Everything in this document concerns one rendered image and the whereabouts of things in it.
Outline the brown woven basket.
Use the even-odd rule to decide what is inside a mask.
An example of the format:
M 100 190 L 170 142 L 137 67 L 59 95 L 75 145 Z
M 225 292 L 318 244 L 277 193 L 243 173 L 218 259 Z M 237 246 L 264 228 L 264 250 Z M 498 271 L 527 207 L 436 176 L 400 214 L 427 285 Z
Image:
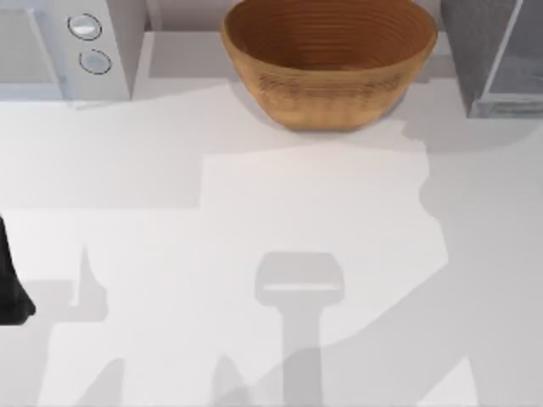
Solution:
M 400 100 L 438 29 L 415 0 L 240 0 L 221 39 L 245 89 L 294 131 L 353 131 Z

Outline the pale microwave oven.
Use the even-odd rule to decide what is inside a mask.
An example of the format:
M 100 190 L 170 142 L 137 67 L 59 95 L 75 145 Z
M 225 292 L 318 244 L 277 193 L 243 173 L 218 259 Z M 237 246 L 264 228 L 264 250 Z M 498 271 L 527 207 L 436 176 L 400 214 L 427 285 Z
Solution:
M 66 82 L 66 99 L 72 105 L 106 104 L 132 97 L 143 38 L 148 28 L 146 0 L 43 0 L 54 19 L 60 43 Z M 94 41 L 72 36 L 67 19 L 78 14 L 92 14 L 102 24 L 102 35 Z M 113 63 L 105 75 L 87 73 L 78 61 L 89 49 L 107 53 Z

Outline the round microwave knob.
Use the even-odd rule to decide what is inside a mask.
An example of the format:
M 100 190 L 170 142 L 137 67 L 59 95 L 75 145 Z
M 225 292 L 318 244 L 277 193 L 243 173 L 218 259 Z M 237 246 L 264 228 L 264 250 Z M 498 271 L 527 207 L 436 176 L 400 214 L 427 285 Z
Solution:
M 92 14 L 78 14 L 67 19 L 67 28 L 72 36 L 82 41 L 94 41 L 103 32 L 101 22 Z
M 113 66 L 110 56 L 97 49 L 82 51 L 78 61 L 79 65 L 91 75 L 105 75 Z

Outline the grey cabinet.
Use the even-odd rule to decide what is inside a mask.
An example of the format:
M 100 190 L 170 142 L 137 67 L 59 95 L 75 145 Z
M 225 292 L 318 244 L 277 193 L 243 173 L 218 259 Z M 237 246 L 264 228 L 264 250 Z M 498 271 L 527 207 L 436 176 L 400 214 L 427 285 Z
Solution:
M 469 118 L 543 119 L 492 115 L 484 88 L 516 0 L 441 0 L 462 101 Z

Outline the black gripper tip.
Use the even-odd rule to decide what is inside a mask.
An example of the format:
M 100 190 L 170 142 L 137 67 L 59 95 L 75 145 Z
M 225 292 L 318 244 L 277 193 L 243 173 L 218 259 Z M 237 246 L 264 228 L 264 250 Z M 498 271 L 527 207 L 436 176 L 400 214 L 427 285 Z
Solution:
M 3 217 L 0 215 L 0 326 L 22 326 L 36 313 L 14 268 Z

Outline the glass cabinet door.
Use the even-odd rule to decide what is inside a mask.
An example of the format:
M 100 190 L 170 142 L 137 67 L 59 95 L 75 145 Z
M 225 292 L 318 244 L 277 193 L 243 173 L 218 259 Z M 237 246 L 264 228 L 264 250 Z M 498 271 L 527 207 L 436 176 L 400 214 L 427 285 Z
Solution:
M 492 115 L 543 118 L 543 0 L 516 0 L 484 88 Z

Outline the glass microwave door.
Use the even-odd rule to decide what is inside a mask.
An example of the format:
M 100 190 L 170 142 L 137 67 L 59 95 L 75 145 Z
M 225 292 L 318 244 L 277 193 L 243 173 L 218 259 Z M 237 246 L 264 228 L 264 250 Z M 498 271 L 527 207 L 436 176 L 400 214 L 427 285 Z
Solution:
M 53 22 L 43 0 L 0 0 L 0 102 L 67 98 Z

